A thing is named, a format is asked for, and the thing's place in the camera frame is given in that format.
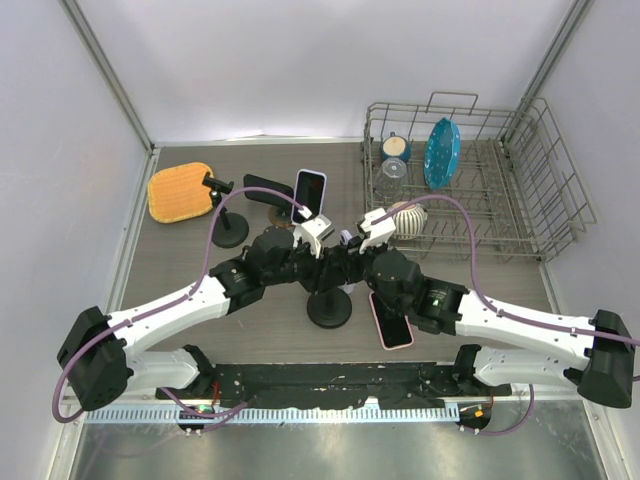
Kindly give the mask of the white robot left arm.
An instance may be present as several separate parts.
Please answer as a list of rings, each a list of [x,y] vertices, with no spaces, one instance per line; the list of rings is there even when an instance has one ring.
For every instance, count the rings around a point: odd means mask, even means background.
[[[57,355],[61,380],[83,412],[146,389],[168,398],[219,399],[215,369],[198,347],[158,352],[155,345],[261,300],[269,286],[298,283],[318,297],[354,283],[360,278],[357,256],[347,245],[320,249],[313,239],[270,227],[240,255],[206,269],[191,285],[128,310],[84,310]]]

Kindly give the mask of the blue polka dot plate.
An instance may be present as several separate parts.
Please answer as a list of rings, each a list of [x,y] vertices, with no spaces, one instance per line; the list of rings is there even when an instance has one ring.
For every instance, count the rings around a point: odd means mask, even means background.
[[[457,124],[441,118],[433,127],[424,159],[424,179],[427,186],[440,189],[454,176],[461,157],[461,137]]]

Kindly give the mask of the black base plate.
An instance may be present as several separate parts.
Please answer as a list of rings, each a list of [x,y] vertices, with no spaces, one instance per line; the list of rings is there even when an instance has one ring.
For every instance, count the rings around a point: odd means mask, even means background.
[[[511,386],[486,386],[435,362],[218,364],[202,380],[170,390],[181,400],[217,400],[231,408],[343,410],[374,397],[383,409],[441,407],[444,399],[507,397]]]

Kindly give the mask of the aluminium front rail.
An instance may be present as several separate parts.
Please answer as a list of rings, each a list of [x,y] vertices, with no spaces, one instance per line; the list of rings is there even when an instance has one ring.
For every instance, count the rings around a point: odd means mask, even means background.
[[[128,367],[122,358],[79,361],[68,380],[86,411],[122,394],[152,389],[158,399],[217,400],[224,407],[344,409],[373,396],[384,408],[432,404],[442,397],[508,396],[515,383],[575,388],[594,403],[616,407],[615,383],[590,361],[584,370],[519,350],[465,345],[451,365],[426,363],[211,364],[195,349],[158,352]]]

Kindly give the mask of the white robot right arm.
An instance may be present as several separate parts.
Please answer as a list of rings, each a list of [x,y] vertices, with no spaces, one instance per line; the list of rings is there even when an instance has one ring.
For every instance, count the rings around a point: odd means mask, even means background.
[[[492,384],[557,384],[602,406],[631,406],[639,343],[618,314],[562,316],[517,307],[425,276],[417,263],[387,247],[352,248],[348,258],[349,282],[365,282],[392,319],[433,335],[515,346],[514,359],[478,348],[473,360],[456,365],[451,380],[460,393],[472,395]]]

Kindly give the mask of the phone in white case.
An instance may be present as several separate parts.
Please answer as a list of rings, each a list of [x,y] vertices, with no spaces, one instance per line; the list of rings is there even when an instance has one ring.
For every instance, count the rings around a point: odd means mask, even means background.
[[[325,173],[309,169],[297,172],[294,199],[310,210],[311,218],[322,213],[326,182]]]

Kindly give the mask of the orange woven mat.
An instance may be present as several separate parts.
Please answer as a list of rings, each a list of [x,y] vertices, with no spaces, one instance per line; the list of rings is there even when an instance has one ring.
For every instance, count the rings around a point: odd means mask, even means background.
[[[203,185],[213,170],[191,162],[156,172],[147,184],[148,209],[158,223],[171,224],[207,214],[212,209],[210,189]]]

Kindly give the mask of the dark blue ceramic cup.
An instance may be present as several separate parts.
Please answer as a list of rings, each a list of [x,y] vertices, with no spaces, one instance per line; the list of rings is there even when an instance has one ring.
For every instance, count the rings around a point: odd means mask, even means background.
[[[411,143],[395,132],[391,132],[380,146],[380,155],[383,160],[395,158],[408,163],[411,158],[411,152]]]

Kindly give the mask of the clear drinking glass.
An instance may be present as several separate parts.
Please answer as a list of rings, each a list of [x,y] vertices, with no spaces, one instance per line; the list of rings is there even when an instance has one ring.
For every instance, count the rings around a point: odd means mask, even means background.
[[[398,158],[388,158],[381,166],[381,189],[385,196],[398,194],[404,184],[407,173],[406,164]]]

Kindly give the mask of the grey left corner post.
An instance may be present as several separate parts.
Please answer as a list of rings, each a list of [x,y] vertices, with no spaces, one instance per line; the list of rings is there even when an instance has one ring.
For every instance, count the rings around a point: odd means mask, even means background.
[[[75,29],[98,72],[106,82],[108,90],[113,95],[143,149],[147,153],[152,152],[154,142],[144,127],[94,29],[84,14],[80,3],[76,0],[60,0],[59,4],[67,15],[67,18]]]

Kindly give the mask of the black phone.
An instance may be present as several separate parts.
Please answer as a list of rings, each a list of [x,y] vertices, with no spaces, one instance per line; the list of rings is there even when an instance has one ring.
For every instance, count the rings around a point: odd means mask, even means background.
[[[263,177],[259,177],[253,174],[245,174],[243,177],[243,186],[245,188],[252,188],[252,191],[246,191],[245,197],[249,200],[259,203],[275,206],[280,209],[286,209],[291,204],[281,198],[278,195],[273,194],[273,191],[278,192],[286,197],[293,197],[293,188],[289,185],[282,184],[276,181],[272,181]]]

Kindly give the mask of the striped white ceramic mug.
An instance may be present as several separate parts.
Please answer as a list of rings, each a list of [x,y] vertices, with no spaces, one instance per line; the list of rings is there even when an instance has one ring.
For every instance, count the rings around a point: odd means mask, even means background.
[[[413,240],[422,234],[428,215],[420,204],[410,205],[392,215],[396,230],[393,237],[400,241]]]

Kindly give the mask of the tall black phone stand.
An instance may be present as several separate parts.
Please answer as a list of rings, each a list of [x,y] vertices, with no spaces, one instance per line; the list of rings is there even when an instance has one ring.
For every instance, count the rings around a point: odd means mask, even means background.
[[[352,314],[352,302],[340,288],[311,295],[306,304],[312,323],[323,329],[337,329],[345,325]]]

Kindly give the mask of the grey aluminium corner post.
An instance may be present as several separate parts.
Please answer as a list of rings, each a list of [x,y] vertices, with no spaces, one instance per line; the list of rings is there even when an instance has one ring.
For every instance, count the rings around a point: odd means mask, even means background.
[[[526,110],[528,101],[539,96],[594,3],[594,0],[574,0],[571,2],[567,13],[521,97],[518,105],[519,110]]]

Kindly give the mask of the short black phone stand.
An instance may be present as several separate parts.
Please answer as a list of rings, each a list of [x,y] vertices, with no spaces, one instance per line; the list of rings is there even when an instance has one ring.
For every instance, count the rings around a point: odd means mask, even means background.
[[[216,179],[212,173],[206,172],[202,184],[210,189],[209,197],[212,207],[217,209],[225,195],[232,192],[234,183],[226,183]],[[244,216],[229,213],[225,207],[220,211],[211,235],[212,243],[224,249],[234,248],[242,244],[249,234],[249,225]]]

